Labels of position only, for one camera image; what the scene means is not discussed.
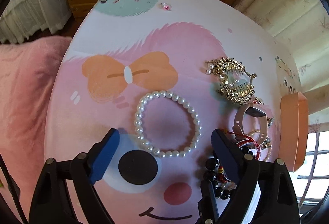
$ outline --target watch face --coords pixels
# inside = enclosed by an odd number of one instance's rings
[[[253,116],[253,117],[261,117],[261,116],[266,116],[266,114],[263,111],[258,110],[257,108],[254,107],[249,107],[246,110],[246,114]]]

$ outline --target black bead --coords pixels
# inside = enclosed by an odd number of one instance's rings
[[[230,190],[230,198],[232,199],[235,196],[236,189]]]
[[[217,160],[219,159],[218,156],[215,153],[215,150],[213,150],[213,157],[216,158]]]
[[[219,166],[219,162],[216,158],[209,158],[207,161],[206,161],[206,168],[208,170],[215,170],[217,169]]]
[[[229,190],[223,190],[222,195],[219,197],[222,200],[226,200],[230,198],[230,191]]]
[[[213,184],[213,189],[214,190],[217,190],[217,188],[218,188],[218,181],[214,180],[211,183]]]
[[[216,196],[216,197],[220,197],[222,194],[223,194],[223,189],[222,189],[222,187],[218,187],[218,188],[215,190],[215,196]]]
[[[249,152],[249,148],[247,146],[243,146],[241,148],[241,151],[243,152],[243,154],[247,154]]]
[[[204,179],[204,180],[214,181],[214,180],[216,179],[216,173],[215,173],[215,171],[207,170],[207,171],[203,174],[203,179]]]

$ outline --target tabletop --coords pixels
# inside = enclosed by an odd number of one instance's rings
[[[221,57],[234,58],[257,74],[255,95],[265,103],[267,116],[274,117],[269,137],[275,159],[280,99],[301,89],[295,62],[259,25],[218,0],[99,0],[60,66],[47,114],[45,158],[72,159],[116,128],[119,146],[95,184],[115,223],[195,223],[211,133],[232,130],[238,108],[216,92],[214,75],[205,74],[205,61]],[[161,90],[183,97],[199,115],[201,136],[184,158],[154,157],[137,143],[139,100]],[[193,143],[195,124],[181,104],[154,98],[144,107],[143,134],[154,148],[183,151]],[[245,132],[257,128],[250,120]],[[266,155],[262,150],[261,160]],[[136,160],[145,166],[129,175],[129,162]],[[78,219],[86,223],[68,185]],[[228,201],[218,199],[219,213]],[[151,208],[151,214],[142,214]]]

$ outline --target orange box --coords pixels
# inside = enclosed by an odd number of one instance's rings
[[[281,137],[279,158],[288,171],[295,172],[304,163],[308,135],[308,102],[302,93],[281,98]]]

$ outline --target black cable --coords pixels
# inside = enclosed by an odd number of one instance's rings
[[[12,197],[13,197],[15,206],[17,208],[17,211],[19,213],[19,216],[20,216],[23,224],[28,224],[28,221],[26,219],[26,216],[24,215],[22,206],[21,206],[21,204],[19,202],[19,198],[18,198],[17,193],[15,191],[15,187],[14,187],[13,181],[12,181],[11,176],[10,176],[10,174],[8,172],[8,169],[7,169],[6,165],[5,165],[5,162],[2,159],[1,154],[0,154],[0,168],[2,169],[2,172],[5,175],[6,181],[8,183],[8,189],[9,189],[10,193],[12,194]]]

